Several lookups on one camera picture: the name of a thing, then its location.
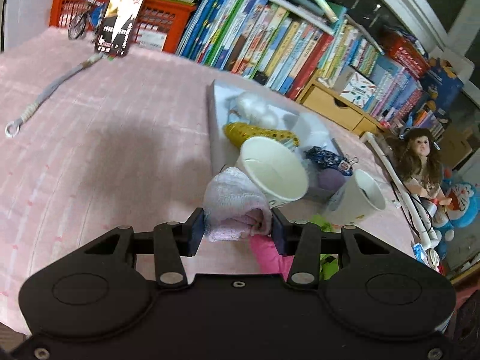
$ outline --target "white plastic pipe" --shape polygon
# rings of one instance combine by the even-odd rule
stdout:
[[[397,186],[398,190],[400,191],[400,196],[402,197],[403,201],[405,202],[406,208],[409,210],[412,216],[413,226],[420,234],[420,244],[423,246],[423,249],[427,250],[437,246],[439,240],[435,231],[433,229],[431,229],[430,231],[426,230],[419,213],[415,209],[414,202],[412,201],[409,193],[407,192],[407,189],[398,178],[397,173],[395,173],[395,170],[393,169],[392,164],[388,160],[387,156],[382,151],[382,149],[380,149],[380,146],[378,146],[378,143],[375,140],[375,135],[373,135],[371,132],[364,132],[362,137],[360,138],[360,141],[363,143],[368,142],[371,145],[373,150],[380,158],[380,161],[382,161],[383,165],[387,169],[388,174],[390,174],[390,177]],[[418,204],[418,206],[418,210],[424,214],[424,212],[422,211],[424,210],[423,206],[421,204]]]

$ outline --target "green cloth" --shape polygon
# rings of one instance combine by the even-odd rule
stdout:
[[[319,226],[322,231],[328,231],[330,233],[334,232],[332,225],[321,215],[314,215],[310,222],[315,223],[315,225]],[[331,262],[328,262],[331,259],[328,259],[327,261],[327,258],[331,256],[332,255],[328,253],[320,254],[320,276],[323,278],[323,280],[328,280],[340,269],[338,266],[338,260],[336,258],[334,258],[334,260]]]

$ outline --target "pink bedsheet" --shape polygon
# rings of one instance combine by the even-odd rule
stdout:
[[[1,127],[18,117],[52,80],[93,54],[49,28],[0,56]],[[17,297],[25,279],[117,225],[150,231],[184,221],[211,178],[206,88],[221,79],[271,100],[289,102],[239,76],[169,54],[132,47],[125,58],[102,60],[63,84],[14,139],[0,138],[0,322],[28,328]],[[389,202],[362,227],[412,255],[414,238],[373,154],[358,138],[325,121],[342,150],[360,159]],[[296,202],[290,219],[308,219],[318,207]],[[203,240],[184,259],[195,272],[259,273],[248,243]],[[138,270],[153,278],[150,257]]]

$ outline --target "red box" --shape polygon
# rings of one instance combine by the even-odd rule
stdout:
[[[430,68],[425,58],[408,40],[393,31],[388,31],[382,37],[382,46],[385,53],[405,67],[417,80]]]
[[[85,0],[53,0],[50,26],[68,28],[71,18],[83,9],[85,9]],[[134,41],[137,41],[140,29],[163,32],[167,34],[163,51],[174,53],[188,18],[195,9],[195,5],[170,0],[145,0],[138,17]]]

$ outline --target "white paper cup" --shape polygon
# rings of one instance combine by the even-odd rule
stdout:
[[[297,156],[276,140],[251,137],[235,166],[265,194],[270,207],[294,202],[308,189],[307,172]]]
[[[385,197],[367,172],[356,169],[347,182],[328,201],[322,216],[333,225],[362,221],[386,208]]]

